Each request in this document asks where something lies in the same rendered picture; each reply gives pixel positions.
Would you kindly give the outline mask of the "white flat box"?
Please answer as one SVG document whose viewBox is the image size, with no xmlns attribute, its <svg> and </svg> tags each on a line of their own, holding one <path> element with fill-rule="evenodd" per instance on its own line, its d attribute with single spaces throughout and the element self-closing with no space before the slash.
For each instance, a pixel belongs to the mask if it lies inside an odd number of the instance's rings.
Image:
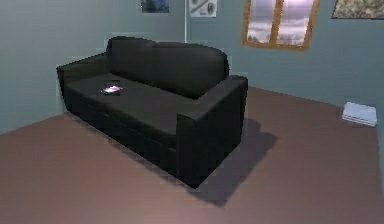
<svg viewBox="0 0 384 224">
<path fill-rule="evenodd" d="M 377 125 L 377 112 L 373 106 L 352 102 L 344 104 L 342 118 L 347 121 L 374 127 Z"/>
</svg>

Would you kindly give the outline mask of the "black sofa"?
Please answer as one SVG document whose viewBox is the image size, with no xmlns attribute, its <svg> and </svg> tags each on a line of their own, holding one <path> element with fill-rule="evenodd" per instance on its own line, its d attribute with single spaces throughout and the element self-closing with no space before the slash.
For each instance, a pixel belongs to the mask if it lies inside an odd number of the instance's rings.
<svg viewBox="0 0 384 224">
<path fill-rule="evenodd" d="M 56 71 L 68 112 L 192 188 L 241 142 L 248 80 L 217 48 L 115 36 Z"/>
</svg>

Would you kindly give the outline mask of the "small pink and white object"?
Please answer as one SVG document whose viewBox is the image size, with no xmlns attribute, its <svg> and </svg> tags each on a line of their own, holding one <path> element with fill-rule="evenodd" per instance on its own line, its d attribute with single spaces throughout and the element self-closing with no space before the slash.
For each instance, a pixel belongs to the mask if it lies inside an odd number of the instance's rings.
<svg viewBox="0 0 384 224">
<path fill-rule="evenodd" d="M 105 96 L 119 96 L 124 90 L 122 86 L 112 85 L 107 86 L 101 90 L 101 93 Z"/>
</svg>

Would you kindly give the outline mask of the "white wall picture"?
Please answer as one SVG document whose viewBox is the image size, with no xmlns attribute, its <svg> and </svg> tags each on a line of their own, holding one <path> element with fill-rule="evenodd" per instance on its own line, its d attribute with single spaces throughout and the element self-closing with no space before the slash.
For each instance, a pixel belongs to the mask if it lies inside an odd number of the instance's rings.
<svg viewBox="0 0 384 224">
<path fill-rule="evenodd" d="M 218 0 L 189 0 L 189 14 L 191 17 L 215 18 Z"/>
</svg>

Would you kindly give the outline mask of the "green brown wall picture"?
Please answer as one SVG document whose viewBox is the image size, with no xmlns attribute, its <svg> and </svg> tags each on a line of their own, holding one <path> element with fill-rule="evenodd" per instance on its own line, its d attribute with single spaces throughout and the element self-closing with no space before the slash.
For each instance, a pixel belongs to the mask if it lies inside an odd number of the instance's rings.
<svg viewBox="0 0 384 224">
<path fill-rule="evenodd" d="M 384 0 L 336 0 L 335 19 L 384 19 Z"/>
</svg>

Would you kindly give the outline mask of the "orange framed window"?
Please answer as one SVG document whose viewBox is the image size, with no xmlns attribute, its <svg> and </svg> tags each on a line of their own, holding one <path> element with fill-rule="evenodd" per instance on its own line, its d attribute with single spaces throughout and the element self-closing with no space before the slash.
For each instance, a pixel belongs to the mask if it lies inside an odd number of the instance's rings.
<svg viewBox="0 0 384 224">
<path fill-rule="evenodd" d="M 304 52 L 320 0 L 245 0 L 242 45 Z"/>
</svg>

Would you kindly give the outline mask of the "dark blue wall picture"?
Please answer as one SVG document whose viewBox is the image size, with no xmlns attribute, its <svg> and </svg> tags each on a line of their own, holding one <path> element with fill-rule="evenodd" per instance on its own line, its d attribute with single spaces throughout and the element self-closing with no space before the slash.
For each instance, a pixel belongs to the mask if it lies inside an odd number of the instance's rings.
<svg viewBox="0 0 384 224">
<path fill-rule="evenodd" d="M 141 0 L 143 13 L 168 13 L 169 0 Z"/>
</svg>

